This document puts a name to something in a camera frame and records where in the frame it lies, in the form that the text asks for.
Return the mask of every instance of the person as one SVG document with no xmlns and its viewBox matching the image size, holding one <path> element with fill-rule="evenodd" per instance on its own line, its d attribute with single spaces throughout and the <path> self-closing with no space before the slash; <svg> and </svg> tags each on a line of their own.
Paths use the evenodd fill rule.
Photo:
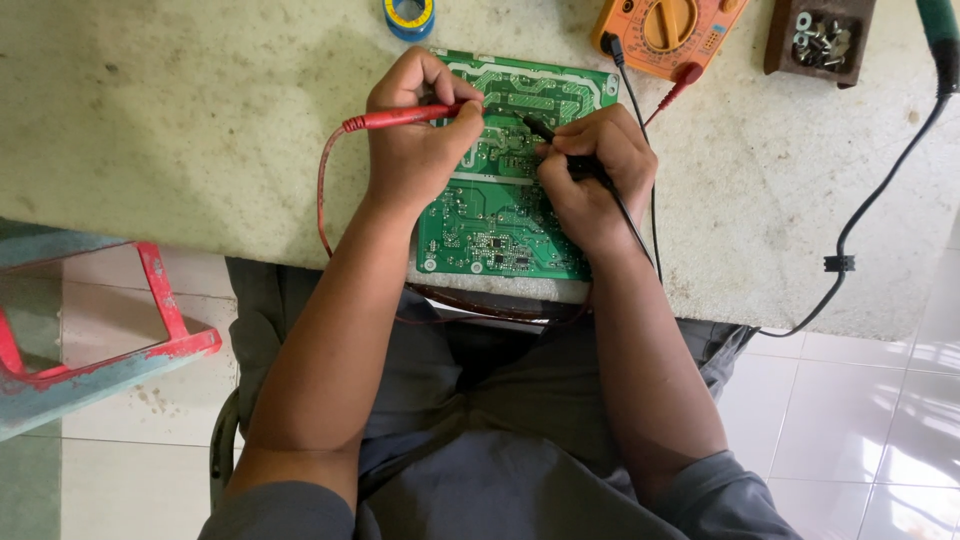
<svg viewBox="0 0 960 540">
<path fill-rule="evenodd" d="M 246 445 L 200 538 L 799 538 L 728 450 L 704 380 L 749 329 L 678 324 L 611 194 L 567 172 L 595 154 L 639 221 L 657 157 L 623 107 L 538 147 L 592 268 L 591 316 L 469 388 L 444 325 L 395 321 L 437 317 L 403 288 L 409 240 L 482 133 L 484 96 L 414 47 L 367 101 L 429 92 L 466 104 L 441 128 L 369 131 L 370 185 L 322 276 L 228 262 Z"/>
</svg>

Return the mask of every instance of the table surface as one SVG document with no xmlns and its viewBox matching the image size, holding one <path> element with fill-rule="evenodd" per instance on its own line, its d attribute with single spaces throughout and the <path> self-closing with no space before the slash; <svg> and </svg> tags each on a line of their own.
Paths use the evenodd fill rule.
<svg viewBox="0 0 960 540">
<path fill-rule="evenodd" d="M 859 85 L 846 90 L 763 75 L 773 4 L 751 2 L 704 77 L 651 126 L 678 316 L 801 320 L 834 279 L 822 257 L 934 101 L 913 2 L 877 1 Z M 601 5 L 440 0 L 425 44 L 613 71 L 588 44 Z M 321 148 L 406 48 L 376 1 L 0 0 L 0 12 L 0 215 L 325 266 Z M 670 88 L 631 79 L 646 111 Z M 898 338 L 916 328 L 960 201 L 958 116 L 952 104 L 853 232 L 857 271 L 812 330 Z M 334 244 L 367 173 L 366 138 L 343 137 L 326 176 Z M 564 302 L 586 288 L 412 264 L 408 279 Z"/>
</svg>

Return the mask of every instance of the blue spool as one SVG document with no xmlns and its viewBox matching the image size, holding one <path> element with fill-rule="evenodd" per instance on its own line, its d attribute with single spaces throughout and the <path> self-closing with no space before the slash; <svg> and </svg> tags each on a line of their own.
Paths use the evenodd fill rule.
<svg viewBox="0 0 960 540">
<path fill-rule="evenodd" d="M 434 0 L 383 0 L 383 15 L 387 19 L 387 26 L 394 36 L 404 41 L 420 41 L 433 31 Z M 420 6 L 420 16 L 409 20 L 396 12 L 396 5 L 412 2 Z"/>
</svg>

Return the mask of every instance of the green soldering iron handle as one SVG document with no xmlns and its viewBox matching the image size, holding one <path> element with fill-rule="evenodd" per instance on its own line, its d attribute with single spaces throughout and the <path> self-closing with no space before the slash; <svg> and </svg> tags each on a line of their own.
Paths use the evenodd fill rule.
<svg viewBox="0 0 960 540">
<path fill-rule="evenodd" d="M 937 65 L 937 97 L 960 91 L 960 30 L 950 0 L 917 0 L 926 42 Z"/>
</svg>

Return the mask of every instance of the hand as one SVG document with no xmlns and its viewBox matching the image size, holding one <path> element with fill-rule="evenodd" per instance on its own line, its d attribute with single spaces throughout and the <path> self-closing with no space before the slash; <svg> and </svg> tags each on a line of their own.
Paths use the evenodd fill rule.
<svg viewBox="0 0 960 540">
<path fill-rule="evenodd" d="M 557 128 L 555 135 L 552 145 L 537 148 L 546 158 L 537 176 L 564 233 L 593 263 L 639 249 L 613 195 L 593 178 L 573 182 L 566 170 L 566 156 L 595 154 L 639 224 L 650 201 L 657 156 L 636 120 L 615 104 Z"/>
<path fill-rule="evenodd" d="M 423 105 L 430 86 L 445 105 L 467 103 L 442 128 L 420 122 L 369 130 L 371 172 L 365 199 L 380 210 L 420 215 L 443 192 L 457 162 L 483 133 L 483 92 L 455 77 L 422 47 L 410 47 L 373 87 L 367 112 Z"/>
</svg>

